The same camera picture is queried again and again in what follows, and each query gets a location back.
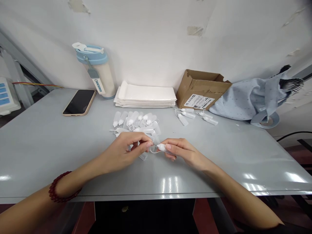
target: table surface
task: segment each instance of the table surface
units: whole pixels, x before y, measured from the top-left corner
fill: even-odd
[[[0,129],[0,203],[16,203],[98,156],[115,139],[109,132],[116,111],[97,95],[86,116],[64,117],[75,94],[55,89]],[[173,108],[140,109],[159,119],[160,140],[186,138],[255,195],[312,194],[312,177],[263,129],[213,115],[217,126],[199,117],[184,127]],[[183,159],[171,162],[149,153],[128,168],[97,177],[73,201],[115,201],[219,197],[204,174]]]

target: smartphone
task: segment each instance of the smartphone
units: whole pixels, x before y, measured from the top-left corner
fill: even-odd
[[[64,116],[84,116],[88,113],[90,106],[95,97],[95,90],[80,89],[77,90],[75,96],[69,102],[65,110]]]

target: fabric bag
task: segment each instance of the fabric bag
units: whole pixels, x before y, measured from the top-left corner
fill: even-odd
[[[230,119],[250,121],[261,128],[275,127],[280,121],[275,112],[277,107],[303,87],[303,80],[289,78],[286,72],[268,79],[254,78],[233,84],[209,111]]]

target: phone screen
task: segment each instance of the phone screen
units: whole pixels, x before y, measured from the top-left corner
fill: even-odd
[[[63,114],[83,114],[85,113],[90,100],[94,94],[94,90],[78,90],[72,98]]]

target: blue bottle lid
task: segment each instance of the blue bottle lid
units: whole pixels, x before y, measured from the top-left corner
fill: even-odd
[[[88,64],[86,56],[91,65],[100,65],[108,62],[107,53],[103,48],[95,45],[84,45],[79,42],[72,44],[77,53],[77,59],[83,64]]]

